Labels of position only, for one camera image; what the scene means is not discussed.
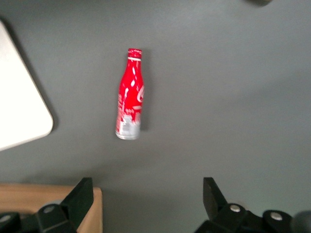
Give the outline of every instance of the coca-cola bottle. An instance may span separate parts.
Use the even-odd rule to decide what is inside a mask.
[[[118,99],[116,135],[121,139],[136,139],[139,137],[140,114],[144,96],[140,63],[141,50],[129,49]]]

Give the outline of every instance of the black clamp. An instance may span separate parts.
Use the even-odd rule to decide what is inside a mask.
[[[311,233],[311,212],[289,214],[267,210],[262,217],[227,203],[213,178],[204,178],[203,202],[209,220],[195,233]]]
[[[0,233],[76,233],[93,198],[92,179],[83,178],[59,205],[46,205],[26,218],[17,212],[1,213]]]

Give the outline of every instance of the wooden block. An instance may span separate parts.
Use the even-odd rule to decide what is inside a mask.
[[[0,184],[0,213],[19,212],[33,214],[42,206],[63,200],[73,189],[71,186],[36,184]],[[103,198],[100,188],[93,188],[94,202],[80,224],[78,233],[103,232]]]

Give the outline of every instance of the silver bottle bottom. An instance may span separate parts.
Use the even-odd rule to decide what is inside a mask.
[[[140,123],[132,122],[132,117],[125,116],[124,121],[120,122],[119,132],[116,131],[118,138],[124,140],[134,140],[139,138]]]

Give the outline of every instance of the metal screw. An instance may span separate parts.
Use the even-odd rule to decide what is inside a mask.
[[[277,221],[283,220],[282,215],[280,215],[277,212],[271,212],[270,216],[271,216],[271,218],[273,218],[274,220],[277,220]]]
[[[10,215],[5,215],[5,216],[3,216],[2,218],[0,218],[0,223],[6,222],[6,221],[9,220],[10,218],[11,218]]]
[[[233,212],[236,212],[236,213],[241,211],[241,209],[237,205],[230,205],[230,210],[232,210]]]
[[[47,214],[47,213],[51,212],[54,208],[55,208],[55,206],[49,206],[43,210],[43,213]]]

